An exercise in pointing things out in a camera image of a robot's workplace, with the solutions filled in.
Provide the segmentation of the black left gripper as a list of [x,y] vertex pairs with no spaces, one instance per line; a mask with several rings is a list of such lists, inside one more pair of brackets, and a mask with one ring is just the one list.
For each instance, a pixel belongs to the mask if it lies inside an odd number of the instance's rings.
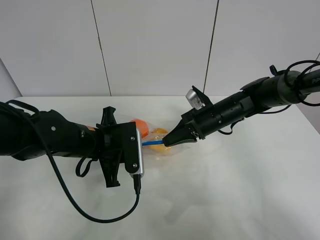
[[133,121],[117,124],[115,111],[112,106],[103,108],[101,122],[96,125],[103,133],[108,154],[99,159],[106,188],[121,186],[118,181],[120,163],[129,174],[140,173],[140,131]]

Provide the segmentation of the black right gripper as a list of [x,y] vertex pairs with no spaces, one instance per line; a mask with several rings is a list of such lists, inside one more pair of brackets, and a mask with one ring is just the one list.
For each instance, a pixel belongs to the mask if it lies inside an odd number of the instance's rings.
[[254,109],[252,99],[243,92],[237,92],[205,109],[192,108],[181,116],[182,120],[163,138],[163,143],[166,147],[196,143],[196,138],[203,140],[206,136],[245,118]]

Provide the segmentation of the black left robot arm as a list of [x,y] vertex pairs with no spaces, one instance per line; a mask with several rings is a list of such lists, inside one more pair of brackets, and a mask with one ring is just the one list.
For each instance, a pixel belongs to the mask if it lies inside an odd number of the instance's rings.
[[75,174],[83,178],[98,161],[106,187],[120,186],[120,164],[133,179],[144,175],[142,140],[135,122],[117,123],[112,106],[95,127],[68,121],[55,110],[40,111],[10,100],[0,104],[0,154],[19,161],[51,154],[79,158]]

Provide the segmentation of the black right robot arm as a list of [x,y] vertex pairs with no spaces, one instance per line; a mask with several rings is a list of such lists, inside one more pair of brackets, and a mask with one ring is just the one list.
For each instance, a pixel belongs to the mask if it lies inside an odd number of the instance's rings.
[[271,108],[302,103],[307,95],[319,90],[319,70],[282,71],[273,77],[263,77],[217,103],[192,87],[187,99],[196,99],[198,103],[191,103],[192,109],[184,113],[178,125],[163,138],[164,145],[172,147],[203,140],[226,126]]

